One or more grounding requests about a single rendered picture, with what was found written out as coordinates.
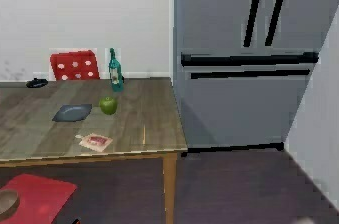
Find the pink meat package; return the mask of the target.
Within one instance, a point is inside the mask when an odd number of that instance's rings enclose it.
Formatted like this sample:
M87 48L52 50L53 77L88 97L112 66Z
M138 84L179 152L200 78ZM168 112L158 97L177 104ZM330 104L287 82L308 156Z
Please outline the pink meat package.
M95 133L82 136L76 135L80 139L80 146L86 147L96 152L103 152L111 143L112 139Z

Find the green apple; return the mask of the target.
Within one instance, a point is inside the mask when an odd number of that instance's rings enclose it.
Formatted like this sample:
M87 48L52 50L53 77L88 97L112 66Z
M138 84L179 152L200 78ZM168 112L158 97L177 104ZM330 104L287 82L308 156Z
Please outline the green apple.
M118 102L113 97L105 97L99 101L101 111L106 115L113 115L117 110Z

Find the small black object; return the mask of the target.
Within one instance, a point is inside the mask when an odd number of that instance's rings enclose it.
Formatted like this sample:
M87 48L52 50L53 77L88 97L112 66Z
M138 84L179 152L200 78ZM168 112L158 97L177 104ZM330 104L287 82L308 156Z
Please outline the small black object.
M41 88L48 84L48 81L46 79L38 79L34 78L33 80L30 80L26 83L27 88Z

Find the dark grey plate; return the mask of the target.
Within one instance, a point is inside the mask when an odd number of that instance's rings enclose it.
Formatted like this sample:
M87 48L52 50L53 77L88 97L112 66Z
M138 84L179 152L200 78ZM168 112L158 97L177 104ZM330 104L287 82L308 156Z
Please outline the dark grey plate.
M54 115L55 122L76 122L85 120L91 113L91 104L63 105Z

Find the wooden dining table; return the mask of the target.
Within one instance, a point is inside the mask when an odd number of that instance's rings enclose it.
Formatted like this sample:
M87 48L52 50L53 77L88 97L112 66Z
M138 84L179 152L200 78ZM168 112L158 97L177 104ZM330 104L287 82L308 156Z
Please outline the wooden dining table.
M99 101L117 100L113 115ZM91 104L85 120L55 122L63 105ZM80 146L76 135L112 139L103 151ZM42 88L0 82L0 168L160 158L166 224L174 224L177 155L187 145L171 81L129 79L115 93L107 80L51 81Z

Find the red chair with white dots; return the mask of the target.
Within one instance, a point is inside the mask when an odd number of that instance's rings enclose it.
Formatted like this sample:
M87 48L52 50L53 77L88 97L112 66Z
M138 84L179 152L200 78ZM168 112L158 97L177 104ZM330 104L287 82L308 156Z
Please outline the red chair with white dots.
M91 50L52 54L50 65L56 80L100 78L97 58Z

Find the grey fridge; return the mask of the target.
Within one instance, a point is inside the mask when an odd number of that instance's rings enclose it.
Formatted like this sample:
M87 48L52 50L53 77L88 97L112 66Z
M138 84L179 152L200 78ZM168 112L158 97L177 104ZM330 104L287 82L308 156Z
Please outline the grey fridge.
M244 47L251 0L174 0L174 76L189 149L283 149L317 63L186 66L201 57L320 53L339 0L284 0L271 46L275 0L260 0L251 44ZM191 79L192 72L309 69L307 76Z

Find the teal glass bottle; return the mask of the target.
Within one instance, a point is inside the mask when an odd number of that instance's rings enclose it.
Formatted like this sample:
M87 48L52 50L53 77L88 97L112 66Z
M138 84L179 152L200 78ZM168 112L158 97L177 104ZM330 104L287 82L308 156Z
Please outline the teal glass bottle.
M123 90L124 78L122 75L121 64L116 58L114 48L110 49L110 61L108 67L113 91L121 92Z

